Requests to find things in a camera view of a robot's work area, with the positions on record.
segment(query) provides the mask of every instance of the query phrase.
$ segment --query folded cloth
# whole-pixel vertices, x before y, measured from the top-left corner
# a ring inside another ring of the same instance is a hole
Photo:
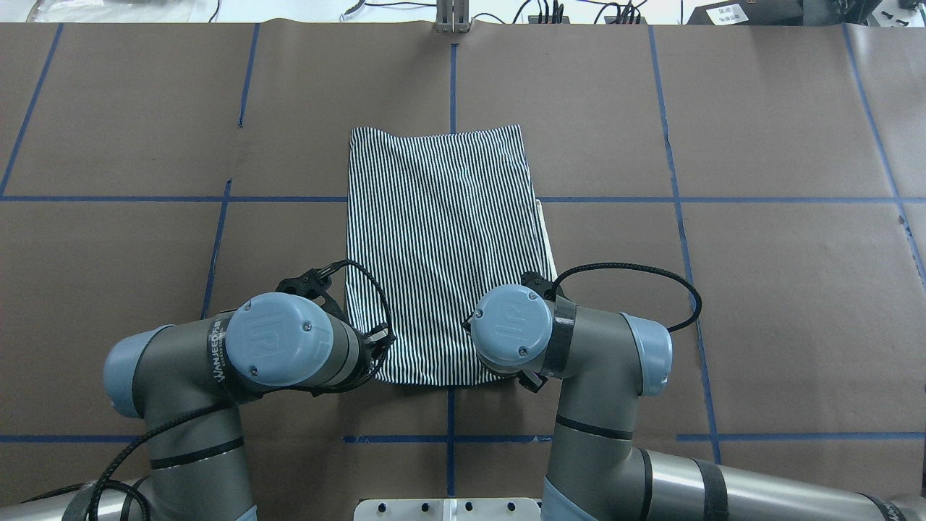
[[[379,279],[397,337],[378,374],[394,384],[473,386],[502,378],[462,327],[489,290],[553,262],[520,127],[424,137],[353,131],[348,257]],[[347,272],[354,325],[383,322],[369,282]]]

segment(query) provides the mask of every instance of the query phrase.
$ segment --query label sticker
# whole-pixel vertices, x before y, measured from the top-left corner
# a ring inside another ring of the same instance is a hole
[[[749,21],[749,17],[739,4],[708,9],[707,15],[710,17],[710,21],[714,22],[714,25],[731,25]]]

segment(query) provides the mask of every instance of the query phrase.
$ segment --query white mounting plate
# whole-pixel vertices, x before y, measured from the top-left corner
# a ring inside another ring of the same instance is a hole
[[[509,503],[514,506],[514,510],[509,508]],[[427,510],[422,507],[425,504],[427,504]],[[354,521],[457,520],[539,521],[540,505],[530,498],[365,500],[360,502],[354,510]]]

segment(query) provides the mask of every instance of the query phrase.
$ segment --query striped cloth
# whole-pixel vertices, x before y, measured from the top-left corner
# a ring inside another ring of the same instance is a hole
[[[378,378],[473,386],[498,380],[461,323],[489,289],[527,271],[553,276],[520,127],[426,137],[355,129],[347,255],[380,280],[397,340]],[[374,290],[347,272],[355,327],[382,322]]]

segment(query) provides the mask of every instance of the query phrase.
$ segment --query metal bracket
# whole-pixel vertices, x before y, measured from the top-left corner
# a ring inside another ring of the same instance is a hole
[[[469,32],[469,0],[437,0],[436,32]]]
[[[528,498],[365,500],[354,521],[539,521],[540,505]]]

